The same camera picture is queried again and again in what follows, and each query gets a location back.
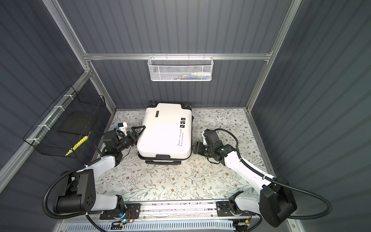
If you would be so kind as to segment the white black suitcase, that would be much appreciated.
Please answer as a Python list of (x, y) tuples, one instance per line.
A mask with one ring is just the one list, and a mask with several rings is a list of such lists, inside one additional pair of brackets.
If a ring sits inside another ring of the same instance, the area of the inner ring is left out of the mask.
[(192, 155), (191, 103), (150, 101), (137, 142), (138, 157), (146, 164), (181, 165)]

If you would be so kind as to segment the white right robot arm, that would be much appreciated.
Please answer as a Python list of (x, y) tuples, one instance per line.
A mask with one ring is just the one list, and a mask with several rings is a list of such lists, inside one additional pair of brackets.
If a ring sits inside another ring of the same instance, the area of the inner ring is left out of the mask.
[[(274, 177), (259, 169), (241, 156), (238, 145), (224, 145), (217, 134), (218, 131), (219, 129), (206, 129), (203, 133), (203, 141), (195, 142), (192, 152), (206, 157), (211, 164), (222, 164), (233, 170), (257, 193), (253, 195), (240, 190), (233, 194), (227, 203), (217, 202), (219, 216), (227, 214), (240, 216), (243, 213), (251, 213), (257, 215), (259, 221), (265, 220), (269, 225), (277, 228), (286, 219), (318, 219), (327, 216), (332, 211), (332, 205), (326, 198), (291, 186), (285, 178)], [(326, 209), (311, 215), (294, 215), (298, 208), (293, 195), (294, 191), (322, 201), (326, 204)]]

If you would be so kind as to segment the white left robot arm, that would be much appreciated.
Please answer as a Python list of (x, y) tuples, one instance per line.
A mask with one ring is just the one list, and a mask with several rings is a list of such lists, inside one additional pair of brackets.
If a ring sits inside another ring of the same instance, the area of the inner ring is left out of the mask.
[(128, 210), (122, 196), (98, 194), (95, 182), (103, 173), (121, 163), (122, 152), (135, 146), (145, 129), (145, 126), (136, 126), (127, 131), (120, 124), (103, 133), (104, 148), (97, 149), (100, 157), (90, 164), (62, 173), (43, 197), (43, 212), (54, 219), (109, 211), (113, 212), (113, 218), (124, 218)]

